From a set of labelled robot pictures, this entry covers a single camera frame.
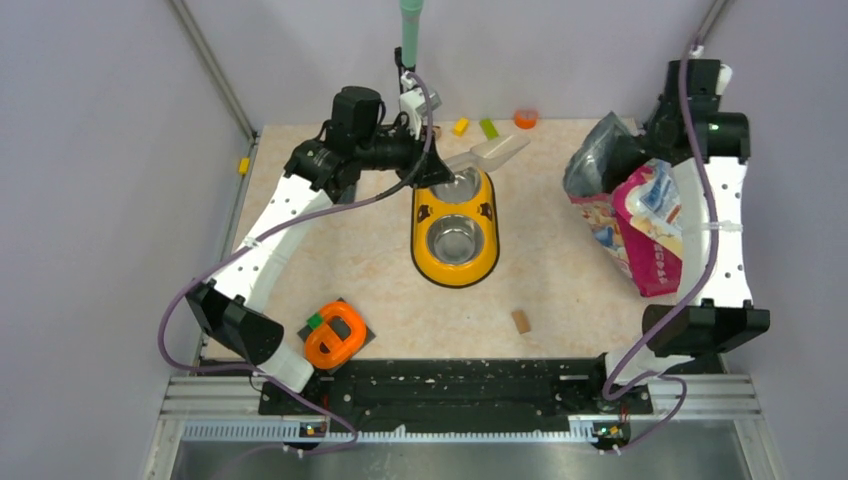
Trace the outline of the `clear plastic scoop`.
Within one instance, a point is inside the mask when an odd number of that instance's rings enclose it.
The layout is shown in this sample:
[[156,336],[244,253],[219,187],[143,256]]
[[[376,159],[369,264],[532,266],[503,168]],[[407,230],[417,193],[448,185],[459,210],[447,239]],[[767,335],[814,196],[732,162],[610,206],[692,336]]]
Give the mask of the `clear plastic scoop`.
[[500,136],[446,159],[445,164],[453,172],[477,168],[491,173],[502,167],[530,143],[530,138],[522,134]]

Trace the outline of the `pink blue pet food bag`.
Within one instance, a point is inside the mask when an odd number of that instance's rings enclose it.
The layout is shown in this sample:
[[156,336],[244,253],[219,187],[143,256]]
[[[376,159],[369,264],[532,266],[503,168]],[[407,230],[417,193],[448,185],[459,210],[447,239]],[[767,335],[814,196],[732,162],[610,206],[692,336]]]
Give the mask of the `pink blue pet food bag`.
[[643,297],[673,294],[682,273],[682,205],[672,166],[650,158],[611,191],[602,176],[614,163],[640,153],[616,113],[598,121],[572,155],[563,188],[595,240]]

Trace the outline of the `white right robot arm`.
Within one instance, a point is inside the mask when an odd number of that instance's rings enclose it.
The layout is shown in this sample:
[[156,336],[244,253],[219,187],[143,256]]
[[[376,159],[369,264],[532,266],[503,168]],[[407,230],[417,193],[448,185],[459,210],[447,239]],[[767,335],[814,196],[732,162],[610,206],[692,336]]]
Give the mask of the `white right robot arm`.
[[605,355],[607,401],[679,363],[729,352],[770,327],[770,313],[755,305],[745,273],[741,201],[750,129],[746,115],[720,109],[731,75],[715,59],[669,62],[644,133],[617,140],[602,175],[611,192],[649,160],[666,161],[682,206],[677,303],[649,305],[642,337],[620,357]]

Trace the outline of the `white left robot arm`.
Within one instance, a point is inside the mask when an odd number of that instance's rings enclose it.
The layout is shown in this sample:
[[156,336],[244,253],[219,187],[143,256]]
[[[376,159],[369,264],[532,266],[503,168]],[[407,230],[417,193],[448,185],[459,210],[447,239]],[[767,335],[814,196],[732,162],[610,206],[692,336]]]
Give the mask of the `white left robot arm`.
[[204,274],[184,298],[202,332],[265,376],[301,392],[313,365],[285,340],[265,305],[312,220],[356,208],[341,203],[364,171],[393,171],[393,195],[409,187],[453,181],[433,131],[438,93],[413,82],[399,97],[400,112],[385,123],[385,103],[370,88],[346,86],[332,101],[319,133],[293,149],[276,190],[239,248]]

